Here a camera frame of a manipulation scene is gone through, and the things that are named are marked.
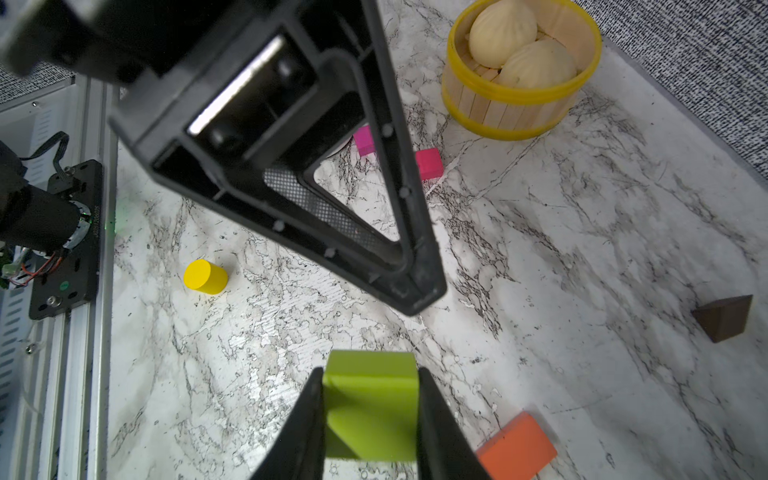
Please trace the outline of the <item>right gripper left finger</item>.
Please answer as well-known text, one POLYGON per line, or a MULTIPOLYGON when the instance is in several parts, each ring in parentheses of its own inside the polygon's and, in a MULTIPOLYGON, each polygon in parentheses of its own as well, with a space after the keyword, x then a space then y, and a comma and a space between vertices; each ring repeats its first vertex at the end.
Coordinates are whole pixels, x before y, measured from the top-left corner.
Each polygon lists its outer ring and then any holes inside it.
POLYGON ((323 373, 321 367, 312 370, 272 448, 251 480, 323 478, 323 373))

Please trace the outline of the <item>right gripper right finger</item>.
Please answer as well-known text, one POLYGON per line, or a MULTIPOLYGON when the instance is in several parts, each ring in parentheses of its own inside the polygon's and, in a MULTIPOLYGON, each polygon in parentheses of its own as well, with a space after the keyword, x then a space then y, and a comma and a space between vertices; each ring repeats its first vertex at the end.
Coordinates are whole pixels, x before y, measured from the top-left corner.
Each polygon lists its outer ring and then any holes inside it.
POLYGON ((420 367, 418 378, 418 478, 490 479, 455 421, 431 372, 420 367))

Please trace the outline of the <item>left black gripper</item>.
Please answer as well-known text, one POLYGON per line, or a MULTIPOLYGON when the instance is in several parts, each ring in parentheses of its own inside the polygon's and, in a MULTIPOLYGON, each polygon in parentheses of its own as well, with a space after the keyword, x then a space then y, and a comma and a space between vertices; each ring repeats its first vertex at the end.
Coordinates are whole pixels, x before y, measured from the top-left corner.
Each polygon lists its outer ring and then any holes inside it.
POLYGON ((358 124, 384 123, 372 1, 5 1, 1 59, 126 87, 114 129, 179 189, 199 168, 204 187, 272 197, 358 124))

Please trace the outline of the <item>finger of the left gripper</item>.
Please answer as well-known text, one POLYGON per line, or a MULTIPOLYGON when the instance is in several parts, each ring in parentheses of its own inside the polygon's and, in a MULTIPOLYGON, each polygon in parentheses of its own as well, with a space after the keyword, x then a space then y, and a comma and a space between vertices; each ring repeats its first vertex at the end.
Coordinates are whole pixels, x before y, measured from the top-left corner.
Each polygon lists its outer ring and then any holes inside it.
POLYGON ((199 168, 188 188, 151 176, 171 190, 318 263, 388 306, 415 315, 446 290, 439 248, 414 159, 395 72, 384 34, 384 123, 362 122, 321 156, 301 178, 280 178, 276 195, 239 198, 204 187, 199 168), (369 125, 391 208, 396 237, 389 238, 319 185, 316 172, 331 151, 369 125))

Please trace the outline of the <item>lime green cube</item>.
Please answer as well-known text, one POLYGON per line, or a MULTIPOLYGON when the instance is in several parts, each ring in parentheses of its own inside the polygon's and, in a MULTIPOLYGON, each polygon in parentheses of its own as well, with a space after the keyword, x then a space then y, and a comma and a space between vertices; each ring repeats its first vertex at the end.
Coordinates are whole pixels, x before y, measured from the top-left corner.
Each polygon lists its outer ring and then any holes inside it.
POLYGON ((416 460, 419 378, 413 354, 333 350, 322 384, 328 458, 416 460))

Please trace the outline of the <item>orange rectangular block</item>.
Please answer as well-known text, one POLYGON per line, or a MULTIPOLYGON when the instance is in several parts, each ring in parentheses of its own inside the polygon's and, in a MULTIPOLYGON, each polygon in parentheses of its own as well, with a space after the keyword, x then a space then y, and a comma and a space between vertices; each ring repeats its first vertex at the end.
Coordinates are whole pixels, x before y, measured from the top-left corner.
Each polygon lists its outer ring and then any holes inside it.
POLYGON ((521 412, 476 456, 492 479, 531 480, 556 458, 557 450, 535 418, 521 412))

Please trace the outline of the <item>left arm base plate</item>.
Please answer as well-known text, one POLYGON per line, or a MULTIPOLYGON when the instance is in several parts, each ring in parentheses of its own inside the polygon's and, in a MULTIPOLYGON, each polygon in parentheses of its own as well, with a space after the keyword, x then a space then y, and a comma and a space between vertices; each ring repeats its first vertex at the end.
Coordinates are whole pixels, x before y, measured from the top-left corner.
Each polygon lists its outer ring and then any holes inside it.
POLYGON ((96 298, 101 258, 103 165, 92 159, 53 175, 47 190, 68 208, 52 225, 52 261, 32 282, 29 317, 42 320, 96 298))

